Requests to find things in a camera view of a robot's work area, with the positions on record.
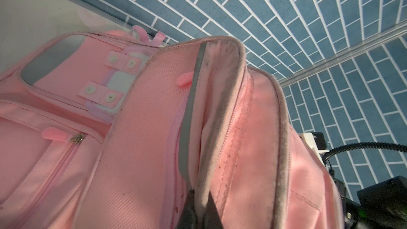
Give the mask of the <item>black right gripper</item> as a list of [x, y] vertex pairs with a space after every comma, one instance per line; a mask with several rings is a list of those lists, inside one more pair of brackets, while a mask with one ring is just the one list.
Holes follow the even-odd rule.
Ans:
[[344, 183], [335, 179], [342, 201], [345, 229], [405, 229], [407, 178], [397, 176], [357, 192], [360, 203], [346, 197]]

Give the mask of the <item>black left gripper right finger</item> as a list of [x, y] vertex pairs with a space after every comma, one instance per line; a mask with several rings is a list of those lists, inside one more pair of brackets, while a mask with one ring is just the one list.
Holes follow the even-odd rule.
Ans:
[[203, 216], [203, 228], [204, 229], [224, 228], [211, 193], [209, 193], [208, 203]]

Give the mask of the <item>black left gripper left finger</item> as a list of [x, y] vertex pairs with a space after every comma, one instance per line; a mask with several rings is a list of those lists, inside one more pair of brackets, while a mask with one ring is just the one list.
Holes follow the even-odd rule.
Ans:
[[190, 190], [186, 196], [185, 203], [180, 214], [176, 229], [195, 229], [196, 212], [195, 212], [195, 191]]

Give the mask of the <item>pink student backpack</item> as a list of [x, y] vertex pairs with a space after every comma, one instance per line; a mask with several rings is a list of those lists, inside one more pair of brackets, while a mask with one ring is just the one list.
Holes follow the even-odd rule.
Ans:
[[1, 75], [1, 228], [342, 229], [342, 201], [243, 43], [57, 37]]

